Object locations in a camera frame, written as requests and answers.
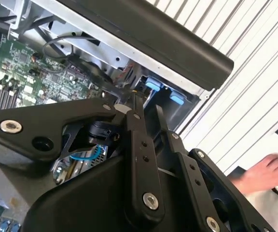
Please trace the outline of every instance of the green circuit board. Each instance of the green circuit board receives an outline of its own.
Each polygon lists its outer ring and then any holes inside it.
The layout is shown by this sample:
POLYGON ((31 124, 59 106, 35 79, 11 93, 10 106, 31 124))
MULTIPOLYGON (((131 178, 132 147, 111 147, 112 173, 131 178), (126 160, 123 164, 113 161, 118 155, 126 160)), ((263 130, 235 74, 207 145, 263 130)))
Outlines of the green circuit board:
POLYGON ((101 90, 75 67, 65 70, 63 61, 41 56, 33 60, 37 51, 17 41, 0 39, 0 82, 20 89, 16 107, 64 102, 100 97, 101 90), (46 70, 61 70, 50 73, 46 70))

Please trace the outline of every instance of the screw hole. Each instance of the screw hole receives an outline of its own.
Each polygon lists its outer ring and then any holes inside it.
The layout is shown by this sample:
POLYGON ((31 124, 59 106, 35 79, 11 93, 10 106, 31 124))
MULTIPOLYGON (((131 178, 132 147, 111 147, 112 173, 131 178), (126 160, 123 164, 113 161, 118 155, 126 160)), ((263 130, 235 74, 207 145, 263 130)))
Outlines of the screw hole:
POLYGON ((155 204, 155 200, 153 199, 153 197, 148 197, 148 201, 154 205, 155 204))
POLYGON ((39 151, 51 151, 54 147, 53 142, 47 137, 36 137, 32 140, 32 145, 39 151))
POLYGON ((113 141, 118 141, 120 139, 120 134, 116 133, 113 135, 113 141))
POLYGON ((147 156, 142 157, 144 161, 146 161, 147 163, 150 161, 149 158, 147 156))
POLYGON ((195 180, 195 182, 198 186, 201 186, 201 182, 199 180, 195 180))

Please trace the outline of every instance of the electronic component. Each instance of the electronic component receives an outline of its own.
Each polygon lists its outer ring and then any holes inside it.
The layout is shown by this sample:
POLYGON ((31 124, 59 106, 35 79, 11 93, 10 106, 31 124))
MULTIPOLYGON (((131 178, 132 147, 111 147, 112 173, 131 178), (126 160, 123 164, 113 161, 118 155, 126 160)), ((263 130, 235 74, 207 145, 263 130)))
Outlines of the electronic component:
POLYGON ((36 69, 30 69, 28 73, 31 74, 32 76, 39 76, 41 74, 40 71, 36 69))
POLYGON ((20 229, 20 224, 19 223, 16 223, 14 224, 11 229, 9 230, 9 232, 19 232, 19 229, 20 229))
POLYGON ((10 220, 4 220, 1 224, 0 224, 0 232, 7 232, 9 226, 10 226, 10 220))
POLYGON ((0 84, 0 110, 15 108, 18 95, 18 89, 0 84))
POLYGON ((19 56, 19 60, 23 63, 26 63, 27 60, 28 60, 28 56, 24 53, 21 53, 20 56, 19 56))
POLYGON ((59 80, 59 76, 58 76, 58 75, 53 74, 53 75, 51 76, 51 81, 53 81, 54 83, 57 83, 58 80, 59 80))

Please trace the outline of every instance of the black plastic mount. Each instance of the black plastic mount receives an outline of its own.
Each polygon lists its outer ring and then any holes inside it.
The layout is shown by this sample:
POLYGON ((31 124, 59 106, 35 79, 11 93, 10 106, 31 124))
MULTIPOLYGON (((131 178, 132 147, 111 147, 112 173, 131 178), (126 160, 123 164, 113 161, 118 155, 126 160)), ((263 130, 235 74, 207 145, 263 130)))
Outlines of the black plastic mount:
POLYGON ((0 124, 10 119, 22 125, 14 134, 0 129, 0 164, 24 175, 38 178, 71 147, 111 148, 102 164, 42 195, 21 232, 208 232, 216 225, 222 232, 274 231, 203 151, 184 149, 159 106, 144 112, 134 94, 132 102, 125 115, 100 99, 0 111, 0 124), (46 143, 34 143, 40 137, 46 143), (157 199, 154 209, 146 193, 157 199))

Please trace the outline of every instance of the metal bracket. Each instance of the metal bracket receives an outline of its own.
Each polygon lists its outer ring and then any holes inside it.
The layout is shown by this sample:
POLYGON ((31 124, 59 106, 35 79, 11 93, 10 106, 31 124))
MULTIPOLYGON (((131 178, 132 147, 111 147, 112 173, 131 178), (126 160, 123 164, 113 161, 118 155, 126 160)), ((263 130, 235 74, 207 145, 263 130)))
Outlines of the metal bracket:
POLYGON ((16 0, 14 14, 17 18, 14 23, 10 24, 7 39, 17 40, 41 16, 43 11, 42 7, 29 0, 16 0))

